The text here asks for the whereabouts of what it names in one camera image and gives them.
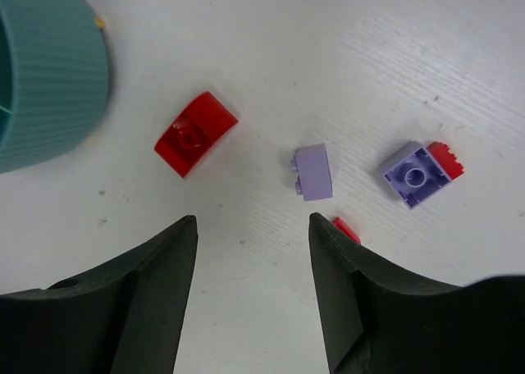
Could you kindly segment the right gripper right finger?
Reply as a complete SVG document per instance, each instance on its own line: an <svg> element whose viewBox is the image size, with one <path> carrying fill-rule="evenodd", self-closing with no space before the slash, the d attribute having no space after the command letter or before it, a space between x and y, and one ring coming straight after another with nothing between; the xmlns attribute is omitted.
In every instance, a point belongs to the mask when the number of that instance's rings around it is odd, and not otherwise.
<svg viewBox="0 0 525 374"><path fill-rule="evenodd" d="M522 276L439 282L355 243L318 213L308 241L330 372L523 372Z"/></svg>

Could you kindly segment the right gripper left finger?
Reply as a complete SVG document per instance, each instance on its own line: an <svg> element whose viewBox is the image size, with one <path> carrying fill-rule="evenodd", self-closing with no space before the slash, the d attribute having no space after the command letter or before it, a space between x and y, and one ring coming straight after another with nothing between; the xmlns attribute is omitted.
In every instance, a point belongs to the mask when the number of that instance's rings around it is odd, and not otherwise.
<svg viewBox="0 0 525 374"><path fill-rule="evenodd" d="M1 297L3 373L171 373L198 246L194 216L47 289Z"/></svg>

